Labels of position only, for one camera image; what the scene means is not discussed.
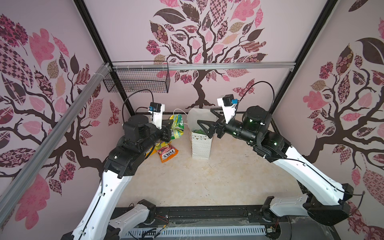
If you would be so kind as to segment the green snack bag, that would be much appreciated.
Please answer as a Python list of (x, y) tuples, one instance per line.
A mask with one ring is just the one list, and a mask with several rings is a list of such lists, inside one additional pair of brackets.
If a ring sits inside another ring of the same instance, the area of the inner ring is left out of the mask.
[(201, 130), (201, 129), (193, 130), (193, 133), (195, 133), (195, 134), (200, 134), (200, 135), (207, 135), (207, 134), (205, 133), (205, 131), (203, 131), (203, 130)]

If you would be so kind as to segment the green yellow candy bag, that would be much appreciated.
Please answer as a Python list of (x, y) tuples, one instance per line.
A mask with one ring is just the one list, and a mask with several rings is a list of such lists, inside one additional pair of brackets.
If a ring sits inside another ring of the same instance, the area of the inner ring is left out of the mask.
[(184, 134), (184, 120), (181, 114), (171, 115), (173, 121), (171, 126), (171, 140), (179, 139)]

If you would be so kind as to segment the white patterned paper bag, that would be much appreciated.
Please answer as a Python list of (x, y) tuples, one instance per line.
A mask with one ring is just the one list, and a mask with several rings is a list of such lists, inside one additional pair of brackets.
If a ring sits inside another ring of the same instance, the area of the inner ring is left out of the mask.
[(215, 117), (208, 109), (193, 108), (188, 113), (185, 113), (181, 109), (174, 109), (173, 114), (176, 112), (183, 113), (186, 116), (185, 124), (187, 124), (190, 134), (192, 144), (192, 158), (208, 160), (210, 158), (213, 139), (209, 139), (207, 135), (195, 134), (193, 133), (193, 130), (201, 129), (197, 123), (198, 120), (215, 122), (217, 117)]

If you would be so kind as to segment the orange pink snack bag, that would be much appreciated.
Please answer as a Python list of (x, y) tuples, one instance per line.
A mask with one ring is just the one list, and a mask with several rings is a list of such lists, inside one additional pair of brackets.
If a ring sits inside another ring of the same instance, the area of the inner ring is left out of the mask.
[(179, 150), (177, 150), (170, 143), (166, 142), (161, 142), (160, 144), (156, 145), (155, 150), (160, 157), (161, 163), (169, 161), (179, 153)]

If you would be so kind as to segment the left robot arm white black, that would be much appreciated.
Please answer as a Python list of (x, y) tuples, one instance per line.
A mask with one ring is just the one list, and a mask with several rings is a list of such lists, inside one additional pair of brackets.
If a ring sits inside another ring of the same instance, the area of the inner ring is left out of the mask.
[(135, 115), (123, 123), (124, 136), (104, 162), (100, 185), (78, 226), (63, 240), (121, 240), (139, 224), (154, 220), (156, 206), (146, 200), (126, 213), (113, 217), (117, 203), (156, 143), (171, 139), (173, 120)]

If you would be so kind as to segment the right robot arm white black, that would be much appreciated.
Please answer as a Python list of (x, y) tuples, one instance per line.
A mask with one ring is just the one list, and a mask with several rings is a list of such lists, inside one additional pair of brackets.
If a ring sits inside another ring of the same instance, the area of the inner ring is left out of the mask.
[(217, 117), (215, 122), (197, 121), (209, 138), (229, 134), (246, 142), (260, 157), (285, 170), (307, 189), (307, 193), (298, 197), (267, 197), (260, 213), (265, 221), (304, 216), (322, 225), (333, 226), (352, 215), (348, 200), (353, 196), (354, 188), (332, 180), (283, 136), (269, 131), (272, 115), (268, 111), (260, 106), (249, 107), (241, 121), (235, 119), (235, 106), (212, 108), (210, 111)]

